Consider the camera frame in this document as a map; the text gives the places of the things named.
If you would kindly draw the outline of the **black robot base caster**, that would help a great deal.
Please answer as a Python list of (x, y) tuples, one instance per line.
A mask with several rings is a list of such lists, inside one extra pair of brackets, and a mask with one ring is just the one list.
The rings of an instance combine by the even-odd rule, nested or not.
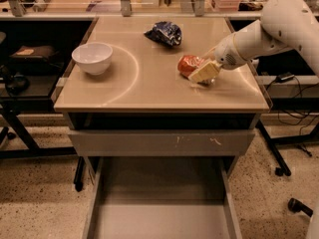
[(299, 201), (298, 199), (291, 198), (288, 201), (288, 209), (293, 212), (304, 212), (307, 216), (311, 217), (313, 215), (313, 210), (306, 206), (304, 203)]

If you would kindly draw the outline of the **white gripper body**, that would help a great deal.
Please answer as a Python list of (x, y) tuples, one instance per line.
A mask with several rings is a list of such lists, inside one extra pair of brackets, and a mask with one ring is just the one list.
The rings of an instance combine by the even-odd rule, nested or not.
[(222, 39), (214, 48), (215, 60), (225, 70), (234, 70), (247, 63), (237, 51), (235, 46), (235, 34), (231, 34)]

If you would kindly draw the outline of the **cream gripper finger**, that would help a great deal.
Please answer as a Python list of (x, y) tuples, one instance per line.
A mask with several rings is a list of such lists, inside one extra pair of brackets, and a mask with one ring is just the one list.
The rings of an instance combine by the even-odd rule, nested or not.
[(215, 58), (214, 51), (215, 51), (215, 48), (211, 48), (209, 51), (207, 51), (205, 54), (203, 54), (202, 57), (206, 60), (207, 59), (213, 60)]
[(201, 83), (214, 79), (220, 72), (221, 65), (215, 60), (207, 60), (194, 70), (188, 79), (193, 83)]

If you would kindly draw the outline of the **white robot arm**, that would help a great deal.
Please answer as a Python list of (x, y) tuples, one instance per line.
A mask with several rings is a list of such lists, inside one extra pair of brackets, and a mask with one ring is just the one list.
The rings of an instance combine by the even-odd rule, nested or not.
[(201, 83), (260, 56), (295, 50), (319, 76), (319, 23), (304, 0), (269, 0), (260, 19), (223, 38), (188, 79)]

